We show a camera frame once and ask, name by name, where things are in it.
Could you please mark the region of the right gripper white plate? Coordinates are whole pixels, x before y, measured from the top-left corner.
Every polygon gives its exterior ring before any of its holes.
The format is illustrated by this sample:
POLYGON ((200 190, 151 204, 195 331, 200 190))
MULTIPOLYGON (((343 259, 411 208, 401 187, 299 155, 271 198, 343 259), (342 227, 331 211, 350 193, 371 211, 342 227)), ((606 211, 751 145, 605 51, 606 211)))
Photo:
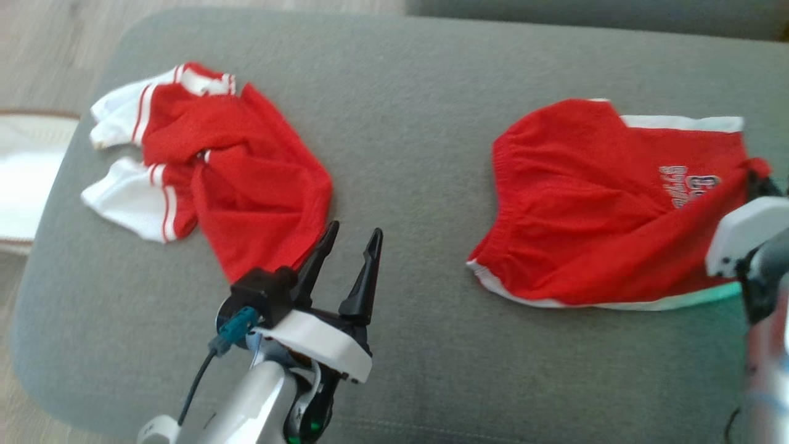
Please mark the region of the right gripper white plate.
POLYGON ((706 253, 706 273, 738 281, 750 325, 772 314, 778 283, 788 272, 789 199, 758 197, 722 217, 706 253))

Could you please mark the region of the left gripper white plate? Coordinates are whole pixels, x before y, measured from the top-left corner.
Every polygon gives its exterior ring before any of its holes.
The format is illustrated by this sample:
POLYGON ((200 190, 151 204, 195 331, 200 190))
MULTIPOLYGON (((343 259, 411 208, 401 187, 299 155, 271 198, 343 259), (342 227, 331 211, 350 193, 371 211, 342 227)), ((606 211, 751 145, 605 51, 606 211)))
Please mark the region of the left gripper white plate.
MULTIPOLYGON (((327 225, 298 271, 293 303, 310 309, 324 261, 332 253, 339 221, 327 225)), ((363 267, 339 305, 342 318, 368 326, 372 320, 383 231, 375 228, 363 250, 363 267)), ((256 414, 253 436, 259 442, 317 442, 333 418, 339 382, 363 384, 372 370, 366 346, 320 317, 293 310, 273 328, 249 332, 251 373, 269 390, 256 414)))

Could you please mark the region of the red jersey white sleeves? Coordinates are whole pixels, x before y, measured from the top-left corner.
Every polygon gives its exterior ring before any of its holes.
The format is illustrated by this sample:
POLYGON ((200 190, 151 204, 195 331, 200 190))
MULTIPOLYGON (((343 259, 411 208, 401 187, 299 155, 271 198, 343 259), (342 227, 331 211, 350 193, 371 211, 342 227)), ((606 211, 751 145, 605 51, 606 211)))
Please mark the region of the red jersey white sleeves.
POLYGON ((229 281, 298 269, 324 233, 332 179, 273 103, 234 74, 186 62, 90 108, 95 150, 130 144, 81 193, 99 216, 169 244, 195 228, 229 281))

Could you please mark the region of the red shorts white trim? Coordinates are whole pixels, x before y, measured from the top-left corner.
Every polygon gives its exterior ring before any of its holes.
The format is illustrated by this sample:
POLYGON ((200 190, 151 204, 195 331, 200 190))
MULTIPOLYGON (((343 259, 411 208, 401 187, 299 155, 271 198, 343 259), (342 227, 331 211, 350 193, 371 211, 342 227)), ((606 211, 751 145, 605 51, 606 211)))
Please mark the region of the red shorts white trim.
POLYGON ((623 115, 564 99, 491 146, 498 210, 466 265, 490 292, 541 308, 676 310, 725 300, 708 273, 722 217, 772 169, 742 117, 623 115))

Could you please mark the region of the grey fabric sofa seat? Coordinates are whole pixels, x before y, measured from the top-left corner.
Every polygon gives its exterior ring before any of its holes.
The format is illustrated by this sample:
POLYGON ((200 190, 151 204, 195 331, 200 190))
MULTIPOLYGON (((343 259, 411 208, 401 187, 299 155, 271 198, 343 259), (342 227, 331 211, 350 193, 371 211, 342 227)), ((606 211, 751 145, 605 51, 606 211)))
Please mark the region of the grey fabric sofa seat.
MULTIPOLYGON (((383 252, 366 384, 340 384, 321 444, 721 444, 740 401, 741 301, 664 312, 543 310, 465 259, 496 214, 491 143, 531 110, 745 119, 789 175, 789 44, 620 29, 264 9, 172 9, 127 31, 88 103, 188 60, 253 82, 333 179, 335 310, 374 228, 383 252)), ((12 312, 14 374, 58 421, 134 442, 176 415, 229 293, 200 231, 161 245, 88 210, 119 155, 82 118, 12 312)))

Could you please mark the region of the grey fabric sofa cushion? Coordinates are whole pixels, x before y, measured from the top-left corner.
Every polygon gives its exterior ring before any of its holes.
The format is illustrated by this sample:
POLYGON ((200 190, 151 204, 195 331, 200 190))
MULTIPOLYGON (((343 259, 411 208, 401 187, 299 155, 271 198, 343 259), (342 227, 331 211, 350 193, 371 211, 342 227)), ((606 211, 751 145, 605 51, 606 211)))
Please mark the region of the grey fabric sofa cushion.
POLYGON ((789 0, 404 0, 409 15, 780 41, 789 0))

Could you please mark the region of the white laundry basket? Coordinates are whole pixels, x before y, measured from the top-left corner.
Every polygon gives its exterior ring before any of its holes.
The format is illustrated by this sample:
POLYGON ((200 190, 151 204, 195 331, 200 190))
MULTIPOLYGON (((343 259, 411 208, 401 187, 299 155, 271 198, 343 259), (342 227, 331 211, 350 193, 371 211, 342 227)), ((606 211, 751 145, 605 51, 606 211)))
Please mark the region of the white laundry basket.
POLYGON ((0 110, 0 251, 29 255, 79 122, 70 113, 0 110))

